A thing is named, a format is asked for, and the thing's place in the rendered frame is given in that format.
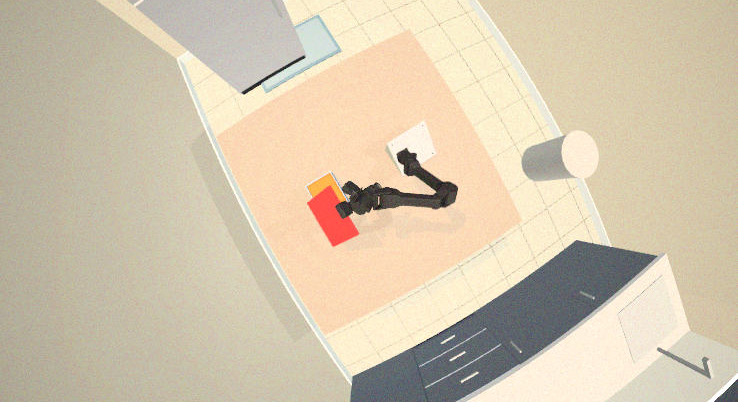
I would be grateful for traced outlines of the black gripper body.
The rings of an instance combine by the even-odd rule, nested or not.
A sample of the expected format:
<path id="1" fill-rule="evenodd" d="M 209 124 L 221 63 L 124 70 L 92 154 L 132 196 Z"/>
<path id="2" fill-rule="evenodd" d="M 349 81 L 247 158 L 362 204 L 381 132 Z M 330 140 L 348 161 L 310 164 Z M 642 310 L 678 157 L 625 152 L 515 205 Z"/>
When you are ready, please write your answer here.
<path id="1" fill-rule="evenodd" d="M 341 219 L 344 219 L 344 218 L 348 217 L 349 215 L 351 215 L 351 212 L 353 212 L 352 204 L 359 197 L 360 192 L 358 192 L 357 194 L 355 194 L 355 196 L 352 199 L 349 198 L 349 200 L 350 200 L 349 202 L 346 203 L 346 202 L 342 201 L 342 202 L 338 203 L 337 205 L 335 205 L 335 209 L 338 212 L 338 214 L 341 217 Z"/>

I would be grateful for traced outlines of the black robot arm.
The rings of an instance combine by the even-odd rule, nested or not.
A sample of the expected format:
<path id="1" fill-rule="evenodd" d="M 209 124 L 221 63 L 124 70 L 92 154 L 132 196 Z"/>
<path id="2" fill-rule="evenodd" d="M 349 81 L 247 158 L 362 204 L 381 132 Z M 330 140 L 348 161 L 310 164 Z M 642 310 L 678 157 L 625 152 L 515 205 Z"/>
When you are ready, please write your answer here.
<path id="1" fill-rule="evenodd" d="M 398 161 L 404 165 L 404 174 L 408 177 L 416 176 L 437 193 L 433 195 L 404 193 L 396 188 L 382 188 L 382 186 L 377 182 L 362 190 L 363 187 L 359 188 L 352 181 L 348 181 L 342 187 L 342 192 L 351 195 L 349 198 L 352 199 L 355 194 L 362 190 L 359 197 L 352 204 L 352 209 L 356 214 L 364 215 L 366 212 L 370 213 L 372 207 L 374 211 L 393 209 L 399 206 L 422 207 L 439 210 L 439 208 L 447 208 L 455 203 L 458 192 L 458 186 L 456 184 L 451 181 L 442 181 L 421 167 L 419 161 L 416 160 L 417 154 L 410 153 L 407 148 L 397 153 Z"/>

